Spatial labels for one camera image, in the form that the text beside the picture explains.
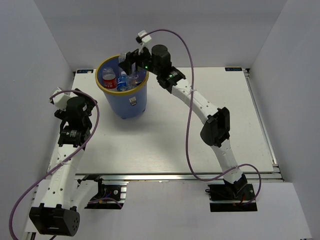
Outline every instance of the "cable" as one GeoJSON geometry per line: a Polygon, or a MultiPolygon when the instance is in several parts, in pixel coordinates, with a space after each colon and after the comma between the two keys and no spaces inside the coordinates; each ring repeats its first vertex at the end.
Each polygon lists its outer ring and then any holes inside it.
{"type": "Polygon", "coordinates": [[[212,194],[216,194],[216,195],[218,195],[218,196],[220,196],[220,197],[222,197],[222,198],[224,198],[224,199],[227,199],[227,200],[233,200],[233,199],[234,199],[234,198],[231,197],[231,196],[224,196],[224,195],[222,195],[221,193],[219,193],[219,192],[217,192],[217,191],[210,190],[210,189],[206,189],[205,192],[206,192],[207,194],[210,194],[210,196],[211,196],[211,193],[212,193],[212,194]]]}
{"type": "Polygon", "coordinates": [[[98,202],[100,202],[100,201],[103,201],[103,200],[113,201],[113,202],[115,202],[115,203],[120,207],[120,209],[122,209],[121,204],[120,204],[117,200],[115,200],[115,199],[113,199],[113,198],[111,198],[111,197],[103,197],[103,198],[100,198],[100,199],[97,199],[97,200],[92,200],[92,201],[90,201],[88,204],[96,204],[96,203],[98,203],[98,202]]]}
{"type": "Polygon", "coordinates": [[[103,197],[104,197],[104,196],[106,196],[106,194],[107,194],[107,190],[106,190],[106,189],[104,189],[103,197]]]}
{"type": "Polygon", "coordinates": [[[189,48],[186,44],[186,42],[183,40],[183,38],[176,32],[174,31],[171,31],[171,30],[168,30],[168,29],[158,29],[158,30],[154,30],[154,31],[151,31],[151,32],[148,32],[146,34],[144,34],[143,36],[141,36],[140,38],[144,38],[150,34],[153,34],[153,33],[156,33],[156,32],[168,32],[168,33],[172,33],[174,35],[176,35],[183,43],[187,53],[188,53],[188,56],[189,56],[189,59],[190,59],[190,65],[191,65],[191,93],[190,93],[190,107],[189,107],[189,114],[188,114],[188,120],[187,120],[187,124],[186,124],[186,134],[185,134],[185,155],[186,155],[186,161],[188,163],[188,166],[189,166],[189,169],[192,173],[192,175],[200,180],[200,181],[203,181],[203,182],[211,182],[213,180],[217,180],[219,178],[221,178],[223,175],[229,173],[230,171],[236,169],[236,168],[241,168],[243,166],[250,166],[252,168],[254,168],[254,170],[258,173],[258,176],[259,176],[259,188],[258,188],[258,191],[256,192],[256,195],[254,196],[254,198],[246,203],[243,203],[242,205],[247,205],[249,203],[251,203],[252,201],[254,201],[258,194],[260,193],[260,189],[261,189],[261,184],[262,184],[262,180],[261,180],[261,175],[258,171],[258,169],[249,164],[249,163],[245,163],[245,164],[241,164],[239,165],[238,167],[234,166],[226,171],[224,171],[223,173],[221,173],[220,175],[216,176],[216,177],[213,177],[213,178],[210,178],[210,179],[203,179],[203,178],[200,178],[197,176],[197,174],[195,173],[195,171],[193,170],[192,166],[191,166],[191,162],[190,162],[190,157],[189,157],[189,131],[190,131],[190,123],[191,123],[191,115],[192,115],[192,109],[193,109],[193,102],[194,102],[194,85],[195,85],[195,72],[194,72],[194,63],[192,61],[192,57],[191,57],[191,54],[190,54],[190,51],[189,51],[189,48]]]}
{"type": "Polygon", "coordinates": [[[82,150],[87,143],[89,142],[89,140],[92,138],[92,136],[94,135],[94,133],[96,132],[98,123],[99,123],[99,117],[100,117],[100,111],[99,111],[99,107],[98,104],[96,102],[96,100],[94,100],[90,95],[82,92],[82,91],[77,91],[77,90],[62,90],[57,92],[56,94],[52,95],[49,99],[52,100],[55,96],[62,94],[62,93],[75,93],[75,94],[80,94],[80,95],[84,95],[88,98],[90,98],[95,107],[96,107],[96,122],[95,125],[93,127],[92,133],[90,134],[90,136],[87,138],[86,141],[84,141],[84,143],[77,148],[73,153],[71,153],[69,156],[67,156],[61,163],[57,164],[54,168],[52,168],[50,171],[48,171],[43,177],[41,177],[39,180],[37,180],[34,184],[32,184],[20,197],[19,199],[16,201],[16,203],[14,204],[11,213],[10,213],[10,217],[9,217],[9,231],[10,231],[10,235],[12,237],[12,239],[14,240],[19,240],[17,238],[17,236],[14,233],[14,228],[13,228],[13,220],[14,220],[14,214],[15,211],[17,210],[18,205],[20,204],[20,202],[22,201],[22,199],[34,188],[36,187],[42,180],[44,180],[46,177],[48,177],[49,175],[51,175],[52,173],[54,173],[57,169],[59,169],[63,163],[66,163],[67,161],[69,161],[74,155],[76,155],[80,150],[82,150]]]}
{"type": "Polygon", "coordinates": [[[235,203],[234,205],[235,206],[241,205],[244,202],[245,198],[246,198],[246,195],[243,194],[242,200],[239,203],[235,203]]]}

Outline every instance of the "white tabletop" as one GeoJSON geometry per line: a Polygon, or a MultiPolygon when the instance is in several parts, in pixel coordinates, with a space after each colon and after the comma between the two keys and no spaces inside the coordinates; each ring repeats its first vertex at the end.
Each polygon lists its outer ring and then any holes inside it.
{"type": "MultiPolygon", "coordinates": [[[[189,82],[191,69],[179,68],[189,82]]],[[[230,111],[230,141],[238,164],[250,163],[272,172],[272,160],[242,71],[223,67],[195,68],[195,88],[208,101],[230,111]]],[[[94,73],[75,75],[72,89],[94,97],[100,108],[97,131],[80,162],[82,174],[189,173],[185,154],[188,107],[162,89],[152,73],[147,83],[147,107],[140,117],[123,120],[113,113],[94,73]]],[[[96,110],[92,112],[92,124],[96,110]]],[[[203,125],[192,115],[189,153],[196,172],[221,172],[218,160],[201,139],[203,125]]]]}

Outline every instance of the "white bracket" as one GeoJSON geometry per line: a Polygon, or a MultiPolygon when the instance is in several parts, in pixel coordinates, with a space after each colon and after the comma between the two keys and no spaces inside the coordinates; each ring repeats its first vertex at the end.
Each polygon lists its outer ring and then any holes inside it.
{"type": "MultiPolygon", "coordinates": [[[[143,35],[146,35],[146,34],[147,34],[147,32],[145,30],[143,30],[143,31],[138,33],[138,36],[142,37],[143,35]]],[[[151,38],[150,35],[145,36],[144,38],[141,39],[142,42],[140,43],[141,47],[139,48],[139,52],[138,52],[139,55],[143,51],[144,47],[146,47],[146,48],[148,47],[148,45],[151,42],[151,40],[152,40],[152,38],[151,38]]]]}
{"type": "MultiPolygon", "coordinates": [[[[62,162],[67,156],[72,154],[77,148],[71,144],[65,144],[58,147],[57,159],[55,165],[62,162]]],[[[41,201],[45,207],[55,208],[57,204],[61,204],[63,209],[70,209],[71,192],[74,184],[74,178],[78,170],[79,162],[84,154],[84,150],[80,150],[68,162],[64,163],[57,169],[50,180],[49,187],[41,201]]]]}
{"type": "Polygon", "coordinates": [[[82,181],[80,186],[71,196],[71,207],[76,206],[76,211],[80,213],[88,202],[98,193],[98,183],[92,180],[82,181]]]}
{"type": "MultiPolygon", "coordinates": [[[[55,90],[51,94],[51,96],[58,93],[58,92],[61,92],[61,91],[62,91],[62,89],[57,87],[57,90],[55,90]]],[[[49,100],[49,102],[52,103],[53,105],[55,105],[58,109],[65,110],[67,107],[67,101],[71,98],[72,98],[72,96],[70,96],[69,94],[67,94],[65,92],[65,93],[61,93],[61,94],[55,96],[52,100],[49,100]]]]}

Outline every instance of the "plastic bottle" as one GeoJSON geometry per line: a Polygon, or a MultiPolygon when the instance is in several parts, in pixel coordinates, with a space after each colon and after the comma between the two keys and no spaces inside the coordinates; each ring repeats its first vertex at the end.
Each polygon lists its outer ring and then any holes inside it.
{"type": "Polygon", "coordinates": [[[139,75],[137,73],[133,75],[133,82],[136,86],[139,86],[142,83],[142,81],[139,80],[139,75]]]}
{"type": "Polygon", "coordinates": [[[134,89],[137,86],[132,75],[126,77],[126,85],[128,90],[134,89]]]}
{"type": "Polygon", "coordinates": [[[127,78],[127,74],[124,71],[122,71],[121,76],[118,79],[118,84],[116,88],[118,92],[124,92],[128,90],[127,78]]]}
{"type": "Polygon", "coordinates": [[[111,67],[106,67],[102,70],[102,78],[106,89],[117,91],[116,74],[111,67]]]}

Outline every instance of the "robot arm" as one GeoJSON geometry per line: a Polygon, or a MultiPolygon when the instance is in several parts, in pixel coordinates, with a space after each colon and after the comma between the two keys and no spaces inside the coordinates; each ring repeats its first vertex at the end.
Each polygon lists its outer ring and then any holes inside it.
{"type": "MultiPolygon", "coordinates": [[[[58,165],[89,137],[92,127],[89,116],[94,103],[83,95],[71,97],[68,94],[57,95],[51,103],[59,108],[54,115],[62,120],[55,160],[58,165]]],[[[89,180],[82,181],[73,191],[84,152],[85,147],[53,173],[40,205],[31,208],[29,218],[40,234],[74,236],[78,231],[80,211],[98,193],[98,183],[89,180]]]]}
{"type": "MultiPolygon", "coordinates": [[[[128,52],[125,61],[119,63],[128,75],[131,74],[132,64],[136,71],[148,70],[155,74],[160,86],[169,93],[182,100],[187,106],[191,102],[191,86],[185,75],[172,66],[171,55],[164,45],[155,45],[151,53],[146,47],[151,41],[148,35],[141,38],[146,32],[138,34],[136,41],[141,45],[140,49],[128,52]]],[[[235,156],[230,145],[230,113],[226,107],[222,109],[207,101],[199,92],[193,91],[192,110],[200,118],[203,128],[200,132],[202,140],[214,151],[222,171],[237,167],[235,156]]],[[[236,168],[223,176],[224,183],[235,196],[246,186],[247,179],[239,168],[236,168]]]]}

